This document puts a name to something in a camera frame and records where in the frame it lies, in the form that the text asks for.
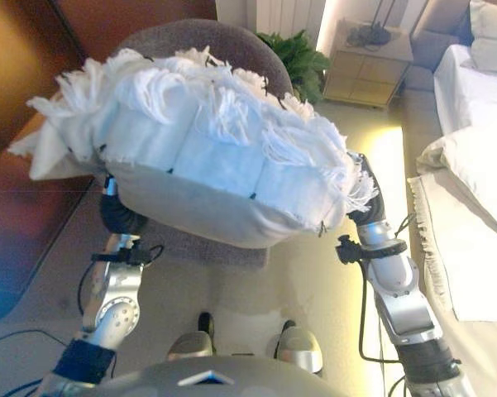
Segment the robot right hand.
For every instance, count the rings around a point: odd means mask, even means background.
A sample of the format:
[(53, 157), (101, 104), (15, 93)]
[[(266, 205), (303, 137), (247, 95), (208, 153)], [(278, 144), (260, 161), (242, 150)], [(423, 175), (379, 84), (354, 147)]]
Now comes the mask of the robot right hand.
[(349, 152), (348, 155), (357, 160), (361, 171), (365, 171), (373, 182), (373, 188), (376, 195), (366, 203), (366, 211), (352, 211), (347, 216), (356, 224), (357, 227), (362, 227), (370, 223), (381, 222), (385, 220), (385, 202), (380, 190), (378, 180), (370, 167), (370, 162), (362, 153)]

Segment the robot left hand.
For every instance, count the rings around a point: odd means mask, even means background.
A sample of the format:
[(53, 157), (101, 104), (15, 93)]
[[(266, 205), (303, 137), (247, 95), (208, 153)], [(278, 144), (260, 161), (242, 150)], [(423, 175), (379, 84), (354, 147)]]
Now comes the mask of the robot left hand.
[(145, 216), (122, 203), (118, 194), (117, 181), (110, 174), (104, 180), (99, 208), (103, 225), (111, 233), (139, 235), (148, 221)]

